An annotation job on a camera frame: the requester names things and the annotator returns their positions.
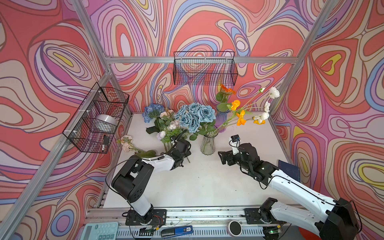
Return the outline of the pink lilac hydrangea bunch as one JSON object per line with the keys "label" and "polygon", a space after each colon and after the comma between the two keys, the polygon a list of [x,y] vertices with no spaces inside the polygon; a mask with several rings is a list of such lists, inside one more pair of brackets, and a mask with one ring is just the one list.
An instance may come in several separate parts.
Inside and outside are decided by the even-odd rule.
{"label": "pink lilac hydrangea bunch", "polygon": [[179,135],[184,139],[187,136],[187,133],[184,133],[185,128],[181,126],[178,120],[165,121],[157,118],[155,120],[155,126],[159,130],[156,137],[163,143],[165,152],[168,152],[172,148]]}

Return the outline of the clear ribbed glass vase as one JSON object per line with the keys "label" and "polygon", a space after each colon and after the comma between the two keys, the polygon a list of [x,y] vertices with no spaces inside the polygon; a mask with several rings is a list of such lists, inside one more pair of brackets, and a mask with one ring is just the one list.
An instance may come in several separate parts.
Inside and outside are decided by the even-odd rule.
{"label": "clear ribbed glass vase", "polygon": [[202,154],[210,156],[216,151],[215,138],[216,134],[209,133],[204,135],[203,142],[201,144],[200,150]]}

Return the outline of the dusty blue rose bunch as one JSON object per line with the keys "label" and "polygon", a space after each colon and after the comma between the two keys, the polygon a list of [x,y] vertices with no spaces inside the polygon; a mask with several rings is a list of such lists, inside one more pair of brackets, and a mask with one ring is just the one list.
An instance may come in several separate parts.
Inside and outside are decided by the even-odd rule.
{"label": "dusty blue rose bunch", "polygon": [[199,135],[215,137],[219,133],[215,127],[216,112],[211,106],[199,103],[183,105],[175,114],[175,120],[190,134],[191,141],[196,140]]}

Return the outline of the blue hydrangea flower stem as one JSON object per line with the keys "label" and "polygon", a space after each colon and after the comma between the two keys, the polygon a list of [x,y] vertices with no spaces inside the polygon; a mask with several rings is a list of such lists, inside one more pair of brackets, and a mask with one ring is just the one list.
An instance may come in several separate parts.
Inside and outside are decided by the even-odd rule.
{"label": "blue hydrangea flower stem", "polygon": [[151,120],[154,120],[154,126],[146,128],[148,134],[159,133],[160,124],[159,118],[160,114],[165,111],[164,106],[159,104],[150,104],[148,107],[145,107],[145,111],[142,113],[145,123],[150,123]]}

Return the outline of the orange gerbera flower stem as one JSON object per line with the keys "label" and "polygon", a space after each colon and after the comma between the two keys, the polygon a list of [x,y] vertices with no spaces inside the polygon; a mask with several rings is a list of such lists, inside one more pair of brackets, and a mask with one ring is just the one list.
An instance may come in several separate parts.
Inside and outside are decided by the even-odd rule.
{"label": "orange gerbera flower stem", "polygon": [[231,104],[229,99],[232,95],[236,95],[236,91],[231,88],[227,88],[224,85],[218,85],[218,93],[216,94],[216,100],[219,102],[217,110],[225,113],[231,110]]}

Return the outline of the purple glass vase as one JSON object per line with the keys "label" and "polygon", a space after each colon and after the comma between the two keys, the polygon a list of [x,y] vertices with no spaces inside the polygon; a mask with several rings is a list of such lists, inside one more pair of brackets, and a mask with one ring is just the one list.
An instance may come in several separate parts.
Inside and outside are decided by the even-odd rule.
{"label": "purple glass vase", "polygon": [[216,113],[215,127],[217,128],[219,133],[222,133],[226,130],[226,128],[220,129],[220,126],[228,119],[229,112],[230,110],[227,110],[225,112],[218,111]]}

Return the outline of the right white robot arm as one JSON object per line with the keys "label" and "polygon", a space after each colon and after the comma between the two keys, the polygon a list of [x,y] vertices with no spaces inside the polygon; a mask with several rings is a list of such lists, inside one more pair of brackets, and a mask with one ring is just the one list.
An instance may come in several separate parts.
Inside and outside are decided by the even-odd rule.
{"label": "right white robot arm", "polygon": [[353,240],[362,231],[360,215],[353,201],[335,200],[296,181],[276,165],[260,159],[250,143],[230,142],[232,150],[219,152],[223,165],[238,165],[240,171],[260,184],[275,189],[302,207],[291,207],[268,198],[250,219],[270,224],[286,222],[305,229],[322,240]]}

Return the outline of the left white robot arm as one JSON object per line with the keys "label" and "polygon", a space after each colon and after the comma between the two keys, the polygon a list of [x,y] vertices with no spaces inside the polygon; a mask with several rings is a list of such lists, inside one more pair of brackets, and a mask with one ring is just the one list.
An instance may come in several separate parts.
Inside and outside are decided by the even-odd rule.
{"label": "left white robot arm", "polygon": [[184,159],[190,155],[191,143],[187,140],[177,140],[171,149],[161,156],[140,158],[134,155],[114,176],[110,186],[129,203],[139,217],[152,217],[153,205],[144,196],[152,174],[182,167]]}

